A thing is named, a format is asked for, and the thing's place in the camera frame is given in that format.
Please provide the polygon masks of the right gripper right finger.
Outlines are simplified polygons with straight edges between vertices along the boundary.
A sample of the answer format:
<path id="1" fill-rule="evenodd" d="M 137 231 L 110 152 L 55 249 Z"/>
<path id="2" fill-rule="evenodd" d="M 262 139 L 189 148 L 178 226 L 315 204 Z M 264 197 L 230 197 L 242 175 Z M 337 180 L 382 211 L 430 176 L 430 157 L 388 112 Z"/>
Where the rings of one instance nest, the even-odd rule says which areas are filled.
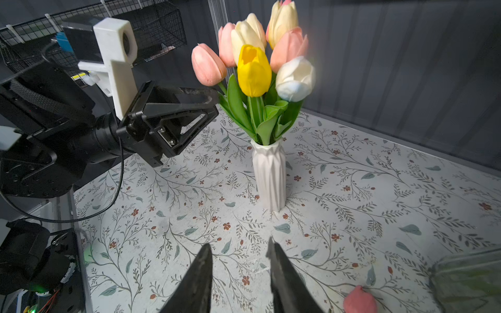
<path id="1" fill-rule="evenodd" d="M 270 259 L 274 312 L 323 312 L 282 247 L 272 237 L 269 239 L 266 257 Z"/>

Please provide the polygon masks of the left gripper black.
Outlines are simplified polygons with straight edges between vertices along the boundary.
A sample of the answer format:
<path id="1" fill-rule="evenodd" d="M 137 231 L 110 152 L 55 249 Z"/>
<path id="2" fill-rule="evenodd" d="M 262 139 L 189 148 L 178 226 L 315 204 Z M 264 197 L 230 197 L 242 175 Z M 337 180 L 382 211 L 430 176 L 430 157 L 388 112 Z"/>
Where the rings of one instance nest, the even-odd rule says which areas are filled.
<path id="1" fill-rule="evenodd" d="M 139 90 L 116 134 L 127 150 L 151 167 L 182 153 L 218 115 L 219 94 L 212 88 L 166 87 L 154 81 Z"/>

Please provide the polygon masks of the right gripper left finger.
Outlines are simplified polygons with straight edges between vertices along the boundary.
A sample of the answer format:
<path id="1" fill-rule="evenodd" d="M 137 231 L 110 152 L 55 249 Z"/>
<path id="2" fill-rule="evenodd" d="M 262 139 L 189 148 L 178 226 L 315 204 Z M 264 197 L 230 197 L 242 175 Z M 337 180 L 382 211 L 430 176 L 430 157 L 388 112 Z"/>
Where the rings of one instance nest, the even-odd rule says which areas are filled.
<path id="1" fill-rule="evenodd" d="M 213 255 L 210 244 L 206 243 L 159 312 L 210 312 L 212 283 Z"/>

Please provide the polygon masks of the dark pink tulip stem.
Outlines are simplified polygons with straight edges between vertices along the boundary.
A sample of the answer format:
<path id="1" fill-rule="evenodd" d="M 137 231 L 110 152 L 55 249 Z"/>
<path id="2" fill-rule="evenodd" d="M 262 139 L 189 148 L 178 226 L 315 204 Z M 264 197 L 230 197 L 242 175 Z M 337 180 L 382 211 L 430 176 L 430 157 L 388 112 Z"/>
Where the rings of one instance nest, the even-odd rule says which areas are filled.
<path id="1" fill-rule="evenodd" d="M 344 299 L 345 313 L 377 313 L 376 299 L 368 292 L 364 292 L 362 286 L 356 286 Z"/>

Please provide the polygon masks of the white ribbed ceramic vase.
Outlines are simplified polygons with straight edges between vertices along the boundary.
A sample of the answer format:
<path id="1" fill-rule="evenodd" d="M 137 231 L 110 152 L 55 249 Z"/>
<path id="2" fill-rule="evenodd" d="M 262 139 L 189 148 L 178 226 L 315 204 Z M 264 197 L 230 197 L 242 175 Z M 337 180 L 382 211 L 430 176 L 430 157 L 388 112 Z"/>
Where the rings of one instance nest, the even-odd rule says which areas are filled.
<path id="1" fill-rule="evenodd" d="M 251 141 L 253 146 L 254 178 L 260 201 L 265 209 L 279 212 L 286 205 L 286 155 L 279 140 L 269 146 Z"/>

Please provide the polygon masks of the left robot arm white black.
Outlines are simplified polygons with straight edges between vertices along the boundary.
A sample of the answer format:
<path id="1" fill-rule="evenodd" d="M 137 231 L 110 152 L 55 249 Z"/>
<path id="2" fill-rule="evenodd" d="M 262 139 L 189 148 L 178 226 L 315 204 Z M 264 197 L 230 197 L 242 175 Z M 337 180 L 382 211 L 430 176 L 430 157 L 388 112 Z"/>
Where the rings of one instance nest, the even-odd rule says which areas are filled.
<path id="1" fill-rule="evenodd" d="M 94 102 L 65 72 L 40 62 L 1 82 L 1 115 L 16 139 L 1 150 L 1 196 L 49 199 L 71 196 L 89 164 L 137 154 L 150 166 L 176 157 L 217 116 L 219 95 L 210 88 L 146 82 L 124 117 L 93 115 Z M 77 218 L 67 229 L 22 211 L 1 241 L 1 294 L 28 293 L 38 312 L 90 312 Z"/>

